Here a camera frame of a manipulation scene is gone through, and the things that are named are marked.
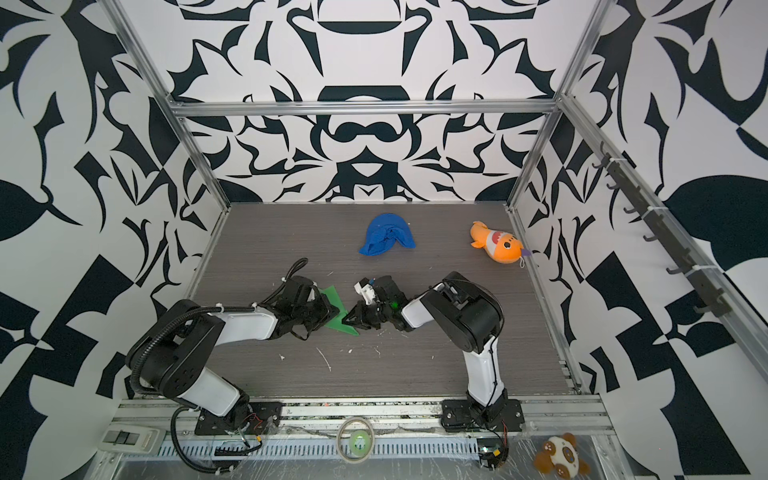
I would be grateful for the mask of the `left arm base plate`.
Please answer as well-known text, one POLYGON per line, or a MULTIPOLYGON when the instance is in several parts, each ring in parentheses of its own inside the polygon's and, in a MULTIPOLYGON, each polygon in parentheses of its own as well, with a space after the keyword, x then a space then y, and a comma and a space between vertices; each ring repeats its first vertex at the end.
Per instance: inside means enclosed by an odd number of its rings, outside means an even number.
POLYGON ((202 410, 195 427, 197 436, 260 435, 280 424, 284 404, 278 401, 238 403, 223 417, 202 410))

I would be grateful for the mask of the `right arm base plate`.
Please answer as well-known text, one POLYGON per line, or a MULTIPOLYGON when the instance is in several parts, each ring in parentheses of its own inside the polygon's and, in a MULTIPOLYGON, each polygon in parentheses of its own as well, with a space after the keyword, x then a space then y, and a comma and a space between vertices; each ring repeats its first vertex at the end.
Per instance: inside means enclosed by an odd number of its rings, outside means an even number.
POLYGON ((447 432, 486 429, 497 433, 521 432, 525 424, 520 401, 505 396, 489 407, 471 399, 446 399, 440 406, 440 424, 447 432))

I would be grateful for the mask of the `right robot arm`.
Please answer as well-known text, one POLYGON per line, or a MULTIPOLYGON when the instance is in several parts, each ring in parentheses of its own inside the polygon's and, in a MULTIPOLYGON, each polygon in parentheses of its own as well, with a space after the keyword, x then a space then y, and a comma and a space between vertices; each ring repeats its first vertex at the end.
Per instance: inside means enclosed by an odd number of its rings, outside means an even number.
POLYGON ((389 323, 410 332, 434 323, 463 352, 471 401, 488 409, 505 395, 498 361, 505 319, 499 302, 487 289, 453 271, 412 298, 390 276, 364 278, 355 291, 361 299, 342 319, 344 325, 378 330, 389 323))

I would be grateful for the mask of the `green square paper sheet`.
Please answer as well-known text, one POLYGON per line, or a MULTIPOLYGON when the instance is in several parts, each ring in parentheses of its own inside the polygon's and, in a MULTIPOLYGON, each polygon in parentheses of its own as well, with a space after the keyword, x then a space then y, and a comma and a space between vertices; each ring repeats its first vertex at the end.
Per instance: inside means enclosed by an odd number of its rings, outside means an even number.
POLYGON ((348 335, 358 336, 359 333, 354 327, 345 325, 342 322, 343 318, 348 314, 348 311, 344 307, 336 288, 334 286, 329 286, 324 289, 322 293, 328 298, 331 305, 338 309, 338 313, 326 324, 326 327, 348 335))

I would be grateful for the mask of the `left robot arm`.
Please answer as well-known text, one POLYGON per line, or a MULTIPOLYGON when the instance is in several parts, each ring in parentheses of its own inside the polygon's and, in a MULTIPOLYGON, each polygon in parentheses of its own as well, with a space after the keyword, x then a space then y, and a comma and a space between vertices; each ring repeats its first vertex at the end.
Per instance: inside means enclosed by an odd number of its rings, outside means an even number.
POLYGON ((236 422, 249 397, 207 367, 213 350, 246 340, 291 334, 300 340, 340 313, 312 280, 286 278, 267 299, 245 306, 176 302, 129 350, 126 366, 136 394, 159 395, 236 422))

